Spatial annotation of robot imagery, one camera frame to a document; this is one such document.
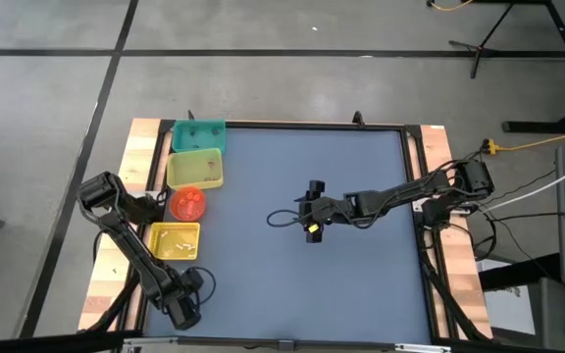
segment concrete floor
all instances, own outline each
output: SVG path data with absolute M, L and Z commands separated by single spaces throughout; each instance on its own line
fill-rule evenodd
M 565 21 L 565 1 L 555 2 Z M 0 47 L 112 48 L 127 0 L 0 0 Z M 430 11 L 423 0 L 141 0 L 127 48 L 451 49 L 478 43 L 502 5 Z M 558 50 L 544 7 L 517 6 L 489 47 Z M 0 338 L 9 337 L 72 172 L 106 72 L 106 58 L 0 58 Z M 444 125 L 453 156 L 505 134 L 504 120 L 565 115 L 565 61 L 336 58 L 124 58 L 86 170 L 116 172 L 132 118 L 198 117 Z M 553 145 L 488 158 L 496 188 L 552 169 Z M 554 190 L 497 216 L 555 210 Z M 469 225 L 489 234 L 481 217 Z M 554 218 L 510 224 L 532 256 L 554 252 Z M 37 334 L 74 332 L 91 271 L 96 228 L 74 213 Z M 496 254 L 525 256 L 499 230 Z M 183 348 L 183 351 L 226 348 Z

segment teal bin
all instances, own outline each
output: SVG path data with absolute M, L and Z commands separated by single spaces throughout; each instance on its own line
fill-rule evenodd
M 174 152 L 219 148 L 226 153 L 226 121 L 182 120 L 174 123 Z

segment blue table surface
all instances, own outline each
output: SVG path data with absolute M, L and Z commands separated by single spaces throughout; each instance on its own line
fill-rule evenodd
M 277 209 L 297 210 L 311 179 L 334 198 L 405 182 L 397 132 L 230 128 L 223 163 L 224 185 L 205 190 L 197 260 L 168 262 L 212 271 L 215 295 L 186 331 L 148 308 L 146 336 L 430 343 L 409 205 L 367 230 L 327 226 L 319 244 L 306 243 L 300 225 L 265 223 Z

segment yellow cable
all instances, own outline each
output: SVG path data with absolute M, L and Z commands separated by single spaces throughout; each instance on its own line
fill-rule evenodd
M 457 5 L 457 6 L 453 7 L 453 8 L 442 8 L 441 6 L 437 5 L 435 2 L 431 2 L 431 6 L 433 6 L 434 8 L 436 8 L 436 9 L 438 9 L 438 10 L 440 10 L 440 11 L 450 12 L 450 11 L 455 11 L 455 10 L 457 10 L 457 9 L 460 9 L 460 8 L 462 8 L 462 7 L 464 7 L 464 6 L 468 5 L 468 4 L 470 4 L 470 3 L 473 2 L 473 1 L 475 1 L 475 0 L 468 0 L 468 1 L 466 1 L 465 3 L 462 3 L 462 4 L 460 4 L 460 5 Z
M 565 138 L 565 135 L 553 137 L 553 138 L 548 138 L 548 139 L 543 140 L 543 141 L 528 143 L 526 145 L 516 146 L 516 147 L 501 147 L 497 144 L 494 144 L 493 141 L 490 140 L 489 141 L 489 151 L 490 151 L 489 154 L 494 155 L 494 154 L 496 154 L 496 151 L 518 151 L 518 150 L 525 149 L 525 148 L 540 146 L 540 145 L 542 145 L 544 143 L 548 143 L 548 142 L 559 141 L 559 140 L 562 140 L 564 138 Z

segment white cable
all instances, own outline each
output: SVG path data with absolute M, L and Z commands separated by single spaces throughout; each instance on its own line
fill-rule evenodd
M 516 198 L 514 198 L 514 199 L 511 199 L 511 200 L 508 200 L 508 201 L 499 203 L 498 205 L 491 206 L 491 207 L 489 207 L 488 209 L 484 210 L 483 213 L 487 213 L 487 212 L 489 212 L 489 211 L 492 211 L 492 210 L 501 208 L 501 207 L 503 207 L 503 206 L 507 206 L 507 205 L 509 205 L 510 203 L 514 203 L 514 202 L 516 202 L 516 201 L 520 201 L 520 200 L 526 199 L 527 197 L 533 196 L 533 195 L 537 194 L 537 193 L 540 192 L 540 191 L 546 190 L 546 189 L 550 188 L 551 186 L 553 186 L 553 185 L 555 185 L 555 184 L 557 184 L 557 183 L 562 182 L 563 180 L 565 180 L 565 176 L 563 176 L 563 177 L 559 178 L 558 180 L 556 180 L 556 181 L 554 181 L 554 182 L 552 182 L 552 183 L 550 183 L 550 184 L 548 184 L 548 185 L 545 185 L 545 186 L 543 186 L 543 187 L 541 187 L 541 188 L 539 188 L 539 189 L 537 189 L 537 190 L 531 191 L 531 192 L 528 193 L 528 194 L 524 194 L 524 195 L 518 196 L 518 197 L 516 197 Z

